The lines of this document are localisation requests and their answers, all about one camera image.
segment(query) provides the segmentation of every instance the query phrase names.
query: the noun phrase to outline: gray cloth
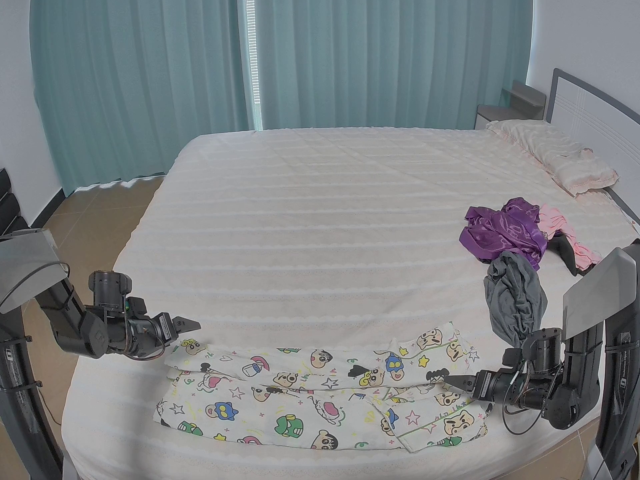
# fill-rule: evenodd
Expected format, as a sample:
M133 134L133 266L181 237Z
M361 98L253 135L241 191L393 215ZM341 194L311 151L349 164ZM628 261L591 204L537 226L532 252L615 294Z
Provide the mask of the gray cloth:
M493 332L513 347L540 329L547 295L524 256L505 251L493 260L484 278L484 295Z

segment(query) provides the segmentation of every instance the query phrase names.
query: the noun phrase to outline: mattress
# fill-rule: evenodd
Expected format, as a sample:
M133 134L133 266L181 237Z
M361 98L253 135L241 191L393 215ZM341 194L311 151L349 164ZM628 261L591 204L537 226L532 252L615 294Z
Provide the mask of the mattress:
M198 320L189 337L201 342L375 349L453 321L496 369L507 343L490 326L487 265L458 237L470 205L498 209L516 196L560 208L603 256L637 237L606 193L572 198L491 131L236 132L183 149L115 269L132 277L151 315ZM539 276L549 300L543 325L561 326L562 295L578 279L553 253ZM224 443L152 421L166 374L162 360L80 358L62 436L83 478L482 480L574 430L542 420L512 436L494 411L487 437L414 454Z

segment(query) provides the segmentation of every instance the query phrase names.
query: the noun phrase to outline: pillowcase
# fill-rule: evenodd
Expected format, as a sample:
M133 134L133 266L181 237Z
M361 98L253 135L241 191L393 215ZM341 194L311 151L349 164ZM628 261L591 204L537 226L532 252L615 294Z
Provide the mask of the pillowcase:
M572 196L591 188L609 187L618 179L618 174L592 150L546 121L491 121L486 128L533 155Z

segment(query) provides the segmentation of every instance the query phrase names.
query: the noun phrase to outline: curtain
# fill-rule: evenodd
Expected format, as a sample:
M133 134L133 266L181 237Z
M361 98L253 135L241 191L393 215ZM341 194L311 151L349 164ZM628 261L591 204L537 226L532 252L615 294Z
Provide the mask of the curtain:
M31 0L35 96L66 194L166 172L197 135L253 128L237 5Z
M533 0L255 0L267 128L473 128L525 81Z

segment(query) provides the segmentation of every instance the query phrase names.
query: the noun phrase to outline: pink garment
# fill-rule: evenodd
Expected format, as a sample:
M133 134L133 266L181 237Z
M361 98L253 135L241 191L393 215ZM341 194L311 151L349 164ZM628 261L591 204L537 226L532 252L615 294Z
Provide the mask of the pink garment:
M548 204L543 204L540 208L540 222L538 223L538 229L547 237L547 240L551 240L554 237L556 231L560 230L564 233L569 244L573 248L575 255L575 266L578 270L587 270L592 263L598 263L602 260L602 257L584 245L582 245L575 238L575 230L567 222L564 215L560 213L558 208L551 208Z

